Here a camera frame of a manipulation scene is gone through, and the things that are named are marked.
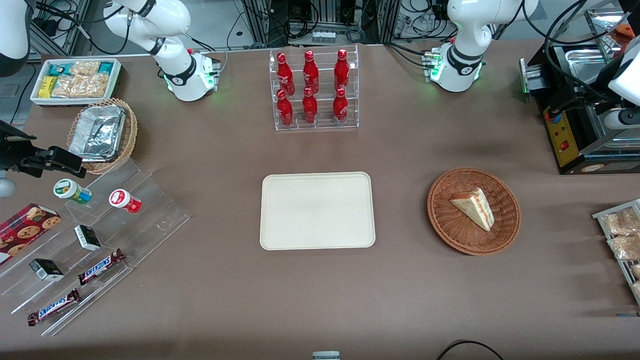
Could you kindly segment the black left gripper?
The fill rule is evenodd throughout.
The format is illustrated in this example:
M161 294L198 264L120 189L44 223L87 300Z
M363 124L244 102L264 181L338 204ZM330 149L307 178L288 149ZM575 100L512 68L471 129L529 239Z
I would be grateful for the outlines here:
M606 86L561 86L551 89L548 96L548 119L554 120L567 111L593 107L596 104L622 104L622 96Z

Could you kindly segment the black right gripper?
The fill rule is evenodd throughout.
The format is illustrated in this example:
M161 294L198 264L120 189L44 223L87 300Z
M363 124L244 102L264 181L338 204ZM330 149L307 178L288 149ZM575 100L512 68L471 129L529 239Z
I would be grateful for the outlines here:
M25 173L40 178L43 171L59 171L84 179L87 170L83 159L59 146L47 151L32 144L36 136L0 121L0 166L3 171Z

